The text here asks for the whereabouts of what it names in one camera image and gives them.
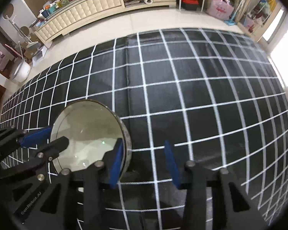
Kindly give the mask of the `white floral ceramic bowl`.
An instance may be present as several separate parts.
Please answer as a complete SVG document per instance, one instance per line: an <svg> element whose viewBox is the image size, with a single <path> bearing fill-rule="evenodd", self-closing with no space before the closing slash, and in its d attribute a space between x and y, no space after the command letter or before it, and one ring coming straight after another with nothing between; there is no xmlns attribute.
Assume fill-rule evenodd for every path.
<svg viewBox="0 0 288 230"><path fill-rule="evenodd" d="M131 136L122 120L102 103L80 100L68 105L56 118L50 141L62 136L68 138L69 144L53 160L57 172L89 167L112 151L118 138L123 140L120 177L127 171L132 158Z"/></svg>

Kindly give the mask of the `silver round basin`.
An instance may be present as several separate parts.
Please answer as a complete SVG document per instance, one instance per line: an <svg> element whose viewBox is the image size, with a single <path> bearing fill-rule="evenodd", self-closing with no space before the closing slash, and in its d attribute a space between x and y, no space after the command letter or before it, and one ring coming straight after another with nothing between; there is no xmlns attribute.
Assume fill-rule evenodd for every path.
<svg viewBox="0 0 288 230"><path fill-rule="evenodd" d="M25 59L21 59L11 72L10 79L19 83L24 82L28 78L30 71L30 64Z"/></svg>

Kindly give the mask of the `black white grid tablecloth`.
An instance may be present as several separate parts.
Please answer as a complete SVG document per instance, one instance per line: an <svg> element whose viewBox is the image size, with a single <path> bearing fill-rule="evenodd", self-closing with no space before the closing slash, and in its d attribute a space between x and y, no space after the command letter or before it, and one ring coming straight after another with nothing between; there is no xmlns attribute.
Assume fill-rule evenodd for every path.
<svg viewBox="0 0 288 230"><path fill-rule="evenodd" d="M107 229L179 229L185 191L167 173L177 162L226 167L266 223L288 200L288 102L266 53L247 36L207 29L137 33L66 57L3 105L0 126L33 131L69 104L114 110L132 140L118 188L105 192Z"/></svg>

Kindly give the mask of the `cream tufted TV cabinet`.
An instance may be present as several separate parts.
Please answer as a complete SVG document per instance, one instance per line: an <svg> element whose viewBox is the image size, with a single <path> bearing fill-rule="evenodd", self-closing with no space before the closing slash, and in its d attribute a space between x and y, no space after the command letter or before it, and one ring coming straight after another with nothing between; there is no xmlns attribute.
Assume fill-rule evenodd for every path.
<svg viewBox="0 0 288 230"><path fill-rule="evenodd" d="M51 14L35 30L35 34L44 45L47 45L60 35L65 36L82 26L109 16L138 9L175 5L176 0L152 0L151 4L143 0L139 3L124 0L74 0Z"/></svg>

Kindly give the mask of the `pink shopping bag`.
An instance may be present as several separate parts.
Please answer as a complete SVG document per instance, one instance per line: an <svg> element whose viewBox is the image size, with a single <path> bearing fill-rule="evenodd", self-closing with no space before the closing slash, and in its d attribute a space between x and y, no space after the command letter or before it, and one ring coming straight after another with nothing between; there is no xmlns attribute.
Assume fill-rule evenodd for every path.
<svg viewBox="0 0 288 230"><path fill-rule="evenodd" d="M216 19L228 20L234 7L230 0L212 0L206 13Z"/></svg>

